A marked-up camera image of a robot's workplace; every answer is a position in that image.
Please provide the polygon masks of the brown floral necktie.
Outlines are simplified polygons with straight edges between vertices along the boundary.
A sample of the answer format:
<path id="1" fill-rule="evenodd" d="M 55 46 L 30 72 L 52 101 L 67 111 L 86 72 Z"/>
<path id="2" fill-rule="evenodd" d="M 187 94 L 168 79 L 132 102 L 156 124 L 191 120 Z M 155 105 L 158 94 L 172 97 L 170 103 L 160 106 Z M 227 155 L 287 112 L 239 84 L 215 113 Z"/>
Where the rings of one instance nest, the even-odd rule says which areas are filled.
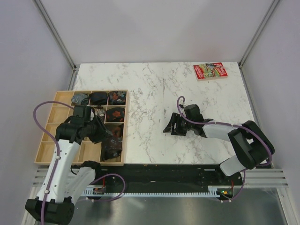
<path id="1" fill-rule="evenodd" d="M 122 139 L 120 137 L 108 137 L 101 142 L 101 159 L 103 161 L 117 158 L 122 152 Z"/>

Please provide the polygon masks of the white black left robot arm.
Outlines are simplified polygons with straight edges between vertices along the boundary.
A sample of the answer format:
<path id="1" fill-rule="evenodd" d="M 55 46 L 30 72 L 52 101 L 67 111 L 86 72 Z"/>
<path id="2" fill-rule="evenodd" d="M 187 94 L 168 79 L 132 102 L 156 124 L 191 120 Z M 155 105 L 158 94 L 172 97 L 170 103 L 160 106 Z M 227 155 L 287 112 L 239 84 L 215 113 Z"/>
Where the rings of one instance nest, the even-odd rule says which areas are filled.
<path id="1" fill-rule="evenodd" d="M 41 224 L 67 225 L 70 223 L 75 204 L 86 187 L 99 184 L 103 173 L 96 169 L 97 162 L 85 162 L 68 183 L 73 160 L 85 138 L 92 143 L 102 142 L 112 133 L 105 127 L 95 110 L 88 105 L 76 105 L 73 114 L 56 128 L 50 136 L 55 147 L 46 177 L 37 196 L 28 199 L 26 210 Z"/>

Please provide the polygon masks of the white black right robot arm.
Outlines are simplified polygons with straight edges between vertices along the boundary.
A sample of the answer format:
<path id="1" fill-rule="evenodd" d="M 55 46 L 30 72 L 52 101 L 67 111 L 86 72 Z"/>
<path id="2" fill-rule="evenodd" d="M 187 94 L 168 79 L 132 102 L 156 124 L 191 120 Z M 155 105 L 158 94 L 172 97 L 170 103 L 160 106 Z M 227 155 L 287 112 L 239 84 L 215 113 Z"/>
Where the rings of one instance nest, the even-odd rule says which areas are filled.
<path id="1" fill-rule="evenodd" d="M 218 124 L 212 119 L 204 119 L 196 104 L 185 107 L 179 105 L 179 108 L 184 110 L 186 116 L 172 113 L 164 133 L 185 136 L 187 131 L 193 131 L 195 135 L 203 138 L 217 138 L 231 143 L 235 155 L 219 164 L 219 170 L 214 176 L 219 184 L 226 184 L 237 172 L 257 167 L 275 153 L 269 139 L 251 120 L 233 127 Z"/>

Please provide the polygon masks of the beige patterned rolled tie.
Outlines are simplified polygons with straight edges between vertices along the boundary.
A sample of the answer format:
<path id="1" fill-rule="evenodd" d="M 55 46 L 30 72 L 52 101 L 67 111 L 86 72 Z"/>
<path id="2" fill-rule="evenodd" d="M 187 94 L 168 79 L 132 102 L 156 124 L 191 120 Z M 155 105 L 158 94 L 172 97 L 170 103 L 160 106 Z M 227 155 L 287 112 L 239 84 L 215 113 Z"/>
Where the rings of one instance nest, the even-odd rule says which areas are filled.
<path id="1" fill-rule="evenodd" d="M 94 109 L 94 114 L 96 116 L 99 116 L 101 118 L 105 117 L 105 109 L 102 106 L 96 106 L 96 107 L 93 107 L 93 109 Z"/>

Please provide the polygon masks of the red brown rolled tie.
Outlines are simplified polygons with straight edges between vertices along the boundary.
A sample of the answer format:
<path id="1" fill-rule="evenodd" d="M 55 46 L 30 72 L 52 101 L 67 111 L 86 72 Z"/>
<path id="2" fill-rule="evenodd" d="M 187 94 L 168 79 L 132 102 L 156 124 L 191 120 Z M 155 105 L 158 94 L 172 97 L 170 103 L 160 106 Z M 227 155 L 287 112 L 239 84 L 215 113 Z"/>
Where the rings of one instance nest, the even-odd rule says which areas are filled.
<path id="1" fill-rule="evenodd" d="M 123 137 L 123 130 L 124 130 L 124 125 L 111 125 L 110 126 L 110 131 L 112 132 L 113 136 L 122 138 Z"/>

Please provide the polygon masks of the black red flower rolled tie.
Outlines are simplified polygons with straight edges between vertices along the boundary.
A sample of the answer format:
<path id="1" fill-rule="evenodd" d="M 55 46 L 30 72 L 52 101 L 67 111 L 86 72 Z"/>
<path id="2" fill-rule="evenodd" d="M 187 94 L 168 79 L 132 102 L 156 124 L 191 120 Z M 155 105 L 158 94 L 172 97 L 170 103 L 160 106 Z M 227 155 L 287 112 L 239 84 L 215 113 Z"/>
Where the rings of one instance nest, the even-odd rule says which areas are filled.
<path id="1" fill-rule="evenodd" d="M 115 107 L 106 111 L 106 122 L 123 122 L 125 118 L 125 109 Z"/>

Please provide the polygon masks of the wooden compartment tray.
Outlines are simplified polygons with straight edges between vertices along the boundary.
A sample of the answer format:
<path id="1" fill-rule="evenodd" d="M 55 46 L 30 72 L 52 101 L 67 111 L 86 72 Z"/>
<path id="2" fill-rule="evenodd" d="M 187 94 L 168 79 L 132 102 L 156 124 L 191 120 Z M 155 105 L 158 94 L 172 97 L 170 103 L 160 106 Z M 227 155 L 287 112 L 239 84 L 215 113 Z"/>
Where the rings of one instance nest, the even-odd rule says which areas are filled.
<path id="1" fill-rule="evenodd" d="M 125 105 L 109 105 L 109 97 L 107 99 L 107 104 L 103 105 L 105 111 L 115 107 L 121 107 L 125 109 L 125 118 L 123 122 L 106 122 L 106 115 L 103 118 L 103 122 L 105 126 L 110 129 L 111 125 L 124 125 L 123 137 L 122 139 L 122 152 L 121 155 L 117 158 L 109 159 L 103 161 L 101 159 L 101 143 L 94 144 L 88 137 L 83 139 L 81 142 L 80 148 L 77 151 L 74 160 L 72 162 L 73 165 L 80 165 L 85 161 L 95 161 L 100 163 L 101 165 L 106 166 L 123 166 L 124 158 L 126 154 L 127 148 L 127 129 L 128 129 L 128 112 L 129 112 L 129 91 L 126 95 L 126 103 Z M 97 90 L 77 90 L 77 91 L 58 91 L 55 95 L 55 102 L 62 102 L 66 105 L 60 105 L 57 103 L 53 103 L 51 107 L 51 111 L 48 117 L 47 124 L 45 126 L 45 130 L 49 132 L 51 135 L 55 136 L 57 127 L 64 122 L 68 117 L 73 115 L 74 104 L 71 102 L 72 96 L 75 93 L 86 93 L 91 94 L 92 92 L 97 92 Z M 53 153 L 55 149 L 55 143 L 50 138 L 47 133 L 43 133 L 36 158 L 35 163 L 38 165 L 49 165 Z"/>

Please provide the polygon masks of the grey rolled tie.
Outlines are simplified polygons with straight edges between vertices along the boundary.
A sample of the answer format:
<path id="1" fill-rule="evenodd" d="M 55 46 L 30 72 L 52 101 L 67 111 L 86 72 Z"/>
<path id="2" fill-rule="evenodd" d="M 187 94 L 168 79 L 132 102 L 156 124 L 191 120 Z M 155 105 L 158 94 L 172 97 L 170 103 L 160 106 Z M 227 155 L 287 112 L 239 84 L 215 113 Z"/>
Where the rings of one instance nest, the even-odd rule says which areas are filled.
<path id="1" fill-rule="evenodd" d="M 88 105 L 90 101 L 89 94 L 86 93 L 75 93 L 72 96 L 71 102 L 74 105 Z"/>

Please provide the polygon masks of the dark multicolour rolled tie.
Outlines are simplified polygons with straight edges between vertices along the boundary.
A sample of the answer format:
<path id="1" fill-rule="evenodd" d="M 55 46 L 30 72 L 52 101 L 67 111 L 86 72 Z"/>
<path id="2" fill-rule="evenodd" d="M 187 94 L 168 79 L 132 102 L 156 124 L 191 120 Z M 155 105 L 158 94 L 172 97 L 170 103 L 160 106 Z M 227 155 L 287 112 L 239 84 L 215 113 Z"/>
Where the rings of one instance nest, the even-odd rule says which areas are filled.
<path id="1" fill-rule="evenodd" d="M 127 92 L 123 90 L 114 90 L 108 93 L 109 105 L 125 105 Z"/>

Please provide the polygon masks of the red paperback book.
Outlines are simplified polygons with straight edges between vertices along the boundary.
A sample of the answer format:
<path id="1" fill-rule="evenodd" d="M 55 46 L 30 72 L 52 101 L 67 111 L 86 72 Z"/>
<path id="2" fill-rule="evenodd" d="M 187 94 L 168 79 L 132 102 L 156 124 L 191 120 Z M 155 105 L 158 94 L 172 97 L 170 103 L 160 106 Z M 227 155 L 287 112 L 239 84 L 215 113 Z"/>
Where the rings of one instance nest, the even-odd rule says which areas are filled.
<path id="1" fill-rule="evenodd" d="M 208 81 L 227 78 L 228 73 L 222 62 L 193 65 L 197 81 Z"/>

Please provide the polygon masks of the aluminium frame rail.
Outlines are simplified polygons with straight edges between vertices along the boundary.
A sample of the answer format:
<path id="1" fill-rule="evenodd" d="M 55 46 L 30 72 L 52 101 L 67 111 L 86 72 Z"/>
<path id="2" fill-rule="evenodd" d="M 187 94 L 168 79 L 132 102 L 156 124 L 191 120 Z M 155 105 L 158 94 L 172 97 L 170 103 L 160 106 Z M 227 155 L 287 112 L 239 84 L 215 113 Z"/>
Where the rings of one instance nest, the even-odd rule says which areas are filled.
<path id="1" fill-rule="evenodd" d="M 32 187 L 43 185 L 47 168 L 38 168 Z M 286 188 L 288 187 L 285 174 L 281 169 L 254 169 L 245 172 L 244 188 Z"/>

